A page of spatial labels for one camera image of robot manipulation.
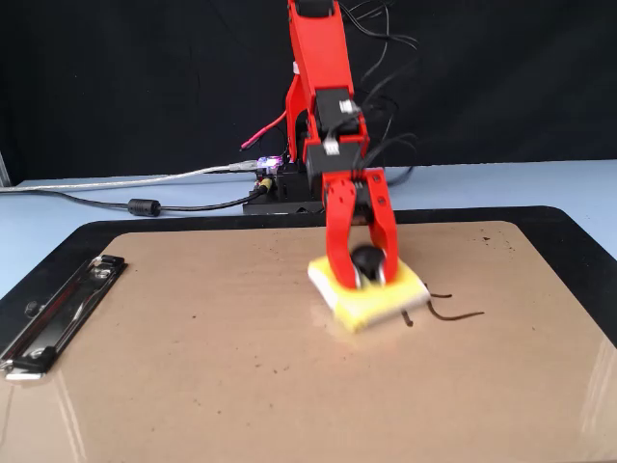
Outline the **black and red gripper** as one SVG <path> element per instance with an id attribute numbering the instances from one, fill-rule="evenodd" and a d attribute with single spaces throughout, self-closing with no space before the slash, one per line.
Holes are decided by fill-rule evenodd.
<path id="1" fill-rule="evenodd" d="M 360 177 L 361 160 L 361 144 L 358 142 L 339 143 L 338 154 L 327 154 L 322 144 L 306 148 L 309 187 L 321 187 L 324 174 L 343 172 L 352 175 L 352 178 L 325 178 L 322 190 L 327 258 L 337 282 L 349 289 L 356 289 L 361 284 L 348 247 L 357 199 L 364 188 L 364 182 L 356 179 Z M 370 236 L 373 245 L 384 252 L 381 268 L 384 282 L 389 284 L 394 280 L 398 266 L 397 229 L 389 188 L 383 169 L 367 169 L 363 174 L 373 213 Z"/>

